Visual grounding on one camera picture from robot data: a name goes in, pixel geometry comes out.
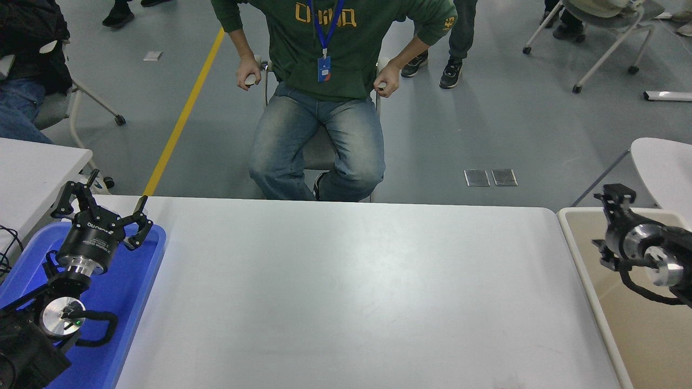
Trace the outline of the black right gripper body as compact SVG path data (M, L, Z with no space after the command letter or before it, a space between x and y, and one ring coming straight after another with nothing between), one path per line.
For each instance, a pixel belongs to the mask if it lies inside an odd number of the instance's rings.
M648 238L648 219L627 212L624 217L609 217L605 241L621 259L644 261L642 244Z

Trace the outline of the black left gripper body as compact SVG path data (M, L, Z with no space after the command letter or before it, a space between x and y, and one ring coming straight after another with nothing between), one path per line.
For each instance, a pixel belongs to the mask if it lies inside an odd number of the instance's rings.
M71 258L86 258L100 265L113 261L119 243L124 239L124 227L113 227L119 215L104 210L81 211L72 220L72 227L59 249L59 263L67 265Z

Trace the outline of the person's right hand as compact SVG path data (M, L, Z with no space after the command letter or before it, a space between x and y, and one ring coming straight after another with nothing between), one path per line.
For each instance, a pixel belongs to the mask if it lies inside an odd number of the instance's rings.
M249 91L251 84L246 83L249 77L254 77L254 85L262 81L260 66L253 52L240 55L239 66L236 71L237 86L244 91Z

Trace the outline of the person's left hand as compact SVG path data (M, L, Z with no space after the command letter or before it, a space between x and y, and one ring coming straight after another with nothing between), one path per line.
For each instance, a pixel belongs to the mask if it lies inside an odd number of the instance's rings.
M400 69L396 66L386 66L379 72L373 86L378 96L390 98L400 88Z

